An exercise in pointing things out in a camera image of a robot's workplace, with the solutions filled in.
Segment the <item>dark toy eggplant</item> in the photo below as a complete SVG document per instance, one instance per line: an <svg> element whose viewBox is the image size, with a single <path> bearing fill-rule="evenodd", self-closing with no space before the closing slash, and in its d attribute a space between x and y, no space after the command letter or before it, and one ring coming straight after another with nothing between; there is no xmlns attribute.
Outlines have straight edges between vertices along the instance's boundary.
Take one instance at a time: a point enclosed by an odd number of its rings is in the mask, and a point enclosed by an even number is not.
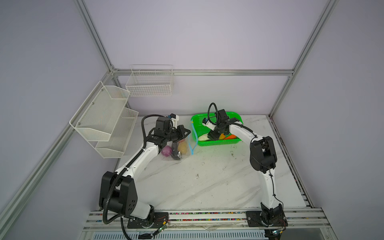
<svg viewBox="0 0 384 240"><path fill-rule="evenodd" d="M172 143L172 152L171 152L171 157L174 160L181 160L181 152L179 151L179 143L178 142L173 142Z"/></svg>

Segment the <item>yellow toy lemon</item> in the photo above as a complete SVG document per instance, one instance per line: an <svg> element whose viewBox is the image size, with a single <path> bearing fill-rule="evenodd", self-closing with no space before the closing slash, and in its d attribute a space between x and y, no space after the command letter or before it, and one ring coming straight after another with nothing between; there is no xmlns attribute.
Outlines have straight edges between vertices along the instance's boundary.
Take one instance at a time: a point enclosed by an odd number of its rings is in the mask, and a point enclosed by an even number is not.
<svg viewBox="0 0 384 240"><path fill-rule="evenodd" d="M178 151L182 154L185 155L188 153L189 147L187 141L179 143L178 145Z"/></svg>

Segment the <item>white toy radish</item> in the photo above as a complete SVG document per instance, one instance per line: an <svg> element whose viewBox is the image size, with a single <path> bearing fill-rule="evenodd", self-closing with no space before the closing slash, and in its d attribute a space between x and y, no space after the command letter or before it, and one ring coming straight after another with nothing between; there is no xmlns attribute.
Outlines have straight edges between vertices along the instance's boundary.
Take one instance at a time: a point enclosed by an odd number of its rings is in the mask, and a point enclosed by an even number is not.
<svg viewBox="0 0 384 240"><path fill-rule="evenodd" d="M199 138L198 138L198 141L199 142L205 142L205 141L209 141L210 138L208 137L208 134L204 134L204 135L201 135Z"/></svg>

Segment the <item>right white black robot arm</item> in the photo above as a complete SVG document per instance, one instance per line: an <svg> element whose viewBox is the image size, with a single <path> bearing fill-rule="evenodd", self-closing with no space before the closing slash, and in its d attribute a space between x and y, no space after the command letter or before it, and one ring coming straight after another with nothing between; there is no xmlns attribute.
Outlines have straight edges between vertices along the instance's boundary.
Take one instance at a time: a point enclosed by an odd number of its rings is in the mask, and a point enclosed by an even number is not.
<svg viewBox="0 0 384 240"><path fill-rule="evenodd" d="M275 188L275 168L277 154L271 137L263 137L243 125L239 119L230 118L225 110L216 110L216 120L211 120L210 111L203 120L203 125L210 129L208 138L218 140L221 135L235 135L250 149L250 164L257 171L262 190L261 224L271 227L286 224L284 203L277 198Z"/></svg>

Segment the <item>purple toy onion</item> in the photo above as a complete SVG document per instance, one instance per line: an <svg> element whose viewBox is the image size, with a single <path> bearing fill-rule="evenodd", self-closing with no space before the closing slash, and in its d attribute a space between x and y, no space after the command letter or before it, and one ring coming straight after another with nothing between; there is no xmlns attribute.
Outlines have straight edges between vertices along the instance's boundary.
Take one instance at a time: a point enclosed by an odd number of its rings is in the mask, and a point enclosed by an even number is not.
<svg viewBox="0 0 384 240"><path fill-rule="evenodd" d="M162 151L161 151L161 154L164 156L164 157L170 157L171 154L172 154L172 148L170 146L165 146Z"/></svg>

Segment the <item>clear zip bag blue zipper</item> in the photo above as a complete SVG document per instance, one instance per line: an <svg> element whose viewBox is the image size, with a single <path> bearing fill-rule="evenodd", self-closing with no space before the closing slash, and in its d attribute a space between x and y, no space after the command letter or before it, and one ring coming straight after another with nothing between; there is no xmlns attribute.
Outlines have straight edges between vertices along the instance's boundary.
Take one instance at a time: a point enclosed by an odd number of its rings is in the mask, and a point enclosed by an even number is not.
<svg viewBox="0 0 384 240"><path fill-rule="evenodd" d="M182 161L195 154L198 142L196 140L197 132L192 121L190 121L187 129L191 133L186 139L182 139L177 143L170 142L161 150L160 155L162 158Z"/></svg>

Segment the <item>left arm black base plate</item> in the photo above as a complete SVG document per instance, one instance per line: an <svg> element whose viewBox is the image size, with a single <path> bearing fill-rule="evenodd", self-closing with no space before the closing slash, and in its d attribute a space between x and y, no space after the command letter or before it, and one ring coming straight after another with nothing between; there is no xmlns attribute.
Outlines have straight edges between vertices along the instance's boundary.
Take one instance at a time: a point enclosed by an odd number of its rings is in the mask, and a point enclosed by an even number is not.
<svg viewBox="0 0 384 240"><path fill-rule="evenodd" d="M135 218L128 220L125 226L128 229L158 229L169 221L169 213L153 212L146 219Z"/></svg>

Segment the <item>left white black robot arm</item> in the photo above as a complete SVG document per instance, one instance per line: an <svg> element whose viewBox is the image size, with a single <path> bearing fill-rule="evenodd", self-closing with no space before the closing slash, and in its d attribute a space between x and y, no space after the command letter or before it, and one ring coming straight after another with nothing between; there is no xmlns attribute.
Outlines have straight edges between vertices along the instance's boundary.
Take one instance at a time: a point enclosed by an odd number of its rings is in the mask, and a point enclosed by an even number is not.
<svg viewBox="0 0 384 240"><path fill-rule="evenodd" d="M143 117L141 148L115 172L106 172L102 177L99 206L103 210L104 224L120 217L153 221L153 207L139 201L136 179L169 142L178 143L191 133L178 121L179 116L175 114Z"/></svg>

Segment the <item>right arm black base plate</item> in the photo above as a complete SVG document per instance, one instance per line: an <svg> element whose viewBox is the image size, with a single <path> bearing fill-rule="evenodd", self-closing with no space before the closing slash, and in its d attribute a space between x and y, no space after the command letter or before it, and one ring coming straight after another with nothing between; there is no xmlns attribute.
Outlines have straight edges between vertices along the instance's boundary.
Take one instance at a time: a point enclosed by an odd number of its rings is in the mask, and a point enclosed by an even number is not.
<svg viewBox="0 0 384 240"><path fill-rule="evenodd" d="M247 211L246 220L249 227L285 228L288 226L284 212Z"/></svg>

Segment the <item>green plastic basket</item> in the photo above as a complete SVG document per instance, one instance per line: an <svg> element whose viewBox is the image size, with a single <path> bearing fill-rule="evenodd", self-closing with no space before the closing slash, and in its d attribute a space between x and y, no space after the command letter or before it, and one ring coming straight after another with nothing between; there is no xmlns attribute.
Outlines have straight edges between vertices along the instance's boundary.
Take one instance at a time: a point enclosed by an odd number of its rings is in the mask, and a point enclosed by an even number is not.
<svg viewBox="0 0 384 240"><path fill-rule="evenodd" d="M200 147L208 147L208 146L216 146L216 145L231 145L231 144L237 144L241 140L239 138L233 138L233 139L223 139L223 140L217 140L217 141L200 141L198 140L199 137L208 134L210 129L203 126L202 122L203 119L207 117L207 114L197 114L191 117L191 123L193 126L194 133L192 134L192 138L194 141L197 141L198 146Z"/></svg>

